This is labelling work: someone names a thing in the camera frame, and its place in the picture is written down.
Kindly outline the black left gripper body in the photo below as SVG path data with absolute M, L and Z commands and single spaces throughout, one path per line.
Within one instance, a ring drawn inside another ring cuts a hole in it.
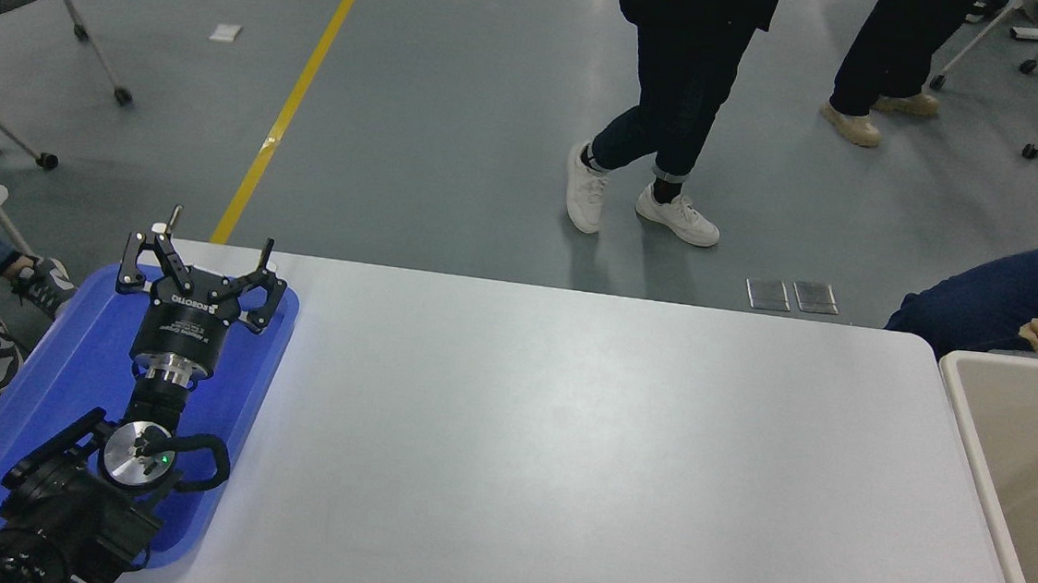
M 235 296 L 218 303 L 208 302 L 206 297 L 179 290 L 173 278 L 164 277 L 153 284 L 151 305 L 129 357 L 148 367 L 153 357 L 175 354 L 196 364 L 199 371 L 215 370 L 229 327 L 242 309 Z

